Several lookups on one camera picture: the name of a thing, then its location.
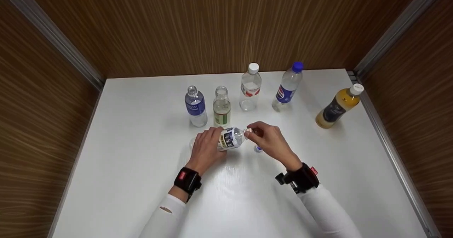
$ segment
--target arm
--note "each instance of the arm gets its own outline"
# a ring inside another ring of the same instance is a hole
[[[186,164],[187,168],[196,171],[199,176],[203,176],[215,162],[226,156],[225,151],[217,150],[217,143],[222,130],[222,127],[211,127],[197,135],[191,157]],[[139,238],[178,237],[188,196],[186,191],[173,186],[159,203],[157,209],[154,210]]]
[[[288,171],[296,171],[302,167],[301,160],[291,150],[278,127],[258,121],[248,125],[247,128],[252,128],[254,132],[246,132],[245,136],[270,157],[280,161]],[[321,184],[306,193],[299,193],[298,197],[325,237],[361,238],[349,215]]]
[[[297,196],[326,237],[361,238],[352,219],[322,184]]]

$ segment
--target plastic bottle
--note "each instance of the plastic bottle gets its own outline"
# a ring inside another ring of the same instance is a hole
[[[316,116],[316,124],[322,128],[331,128],[340,118],[360,102],[359,95],[363,86],[355,83],[350,88],[341,89],[332,102]]]
[[[283,110],[285,106],[288,105],[289,101],[291,101],[291,98],[293,98],[293,95],[302,80],[302,70],[304,70],[304,64],[301,62],[294,62],[293,67],[283,74],[277,95],[272,101],[272,108],[276,112]]]
[[[263,81],[258,70],[259,65],[251,63],[248,71],[241,77],[242,94],[239,96],[239,106],[245,112],[254,110],[258,104],[259,90]]]
[[[206,106],[203,94],[196,86],[189,86],[184,99],[187,112],[190,114],[190,121],[196,127],[205,126],[207,123]]]
[[[214,109],[214,126],[228,126],[231,120],[231,103],[228,99],[228,89],[225,86],[216,88],[216,98],[212,104]]]
[[[253,132],[251,128],[241,130],[237,127],[229,127],[220,133],[219,144],[217,149],[219,151],[226,151],[228,149],[234,149],[241,146],[241,144],[247,140],[244,133],[246,131]],[[190,150],[194,147],[195,138],[192,138],[189,143]]]

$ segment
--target table surface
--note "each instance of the table surface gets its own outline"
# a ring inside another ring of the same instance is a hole
[[[188,143],[212,125],[215,88],[228,88],[231,126],[278,125],[293,151],[319,172],[366,238],[425,238],[362,104],[330,130],[314,118],[350,87],[345,70],[307,70],[290,108],[271,107],[283,72],[263,72],[258,108],[239,108],[241,74],[108,79],[78,157],[54,238],[136,238],[190,156]],[[196,85],[208,124],[189,123],[184,94]],[[281,164],[246,141],[202,178],[180,237],[318,237],[316,223],[289,186]]]

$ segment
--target bottle with yellow liquid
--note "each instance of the bottle with yellow liquid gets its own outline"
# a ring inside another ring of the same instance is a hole
[[[316,124],[325,129],[331,128],[343,114],[359,104],[362,92],[363,86],[358,83],[338,91],[332,102],[316,116]]]

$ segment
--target blue bottle cap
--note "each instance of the blue bottle cap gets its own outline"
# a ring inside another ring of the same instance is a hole
[[[293,72],[299,73],[304,70],[304,64],[302,62],[294,62],[293,64]]]

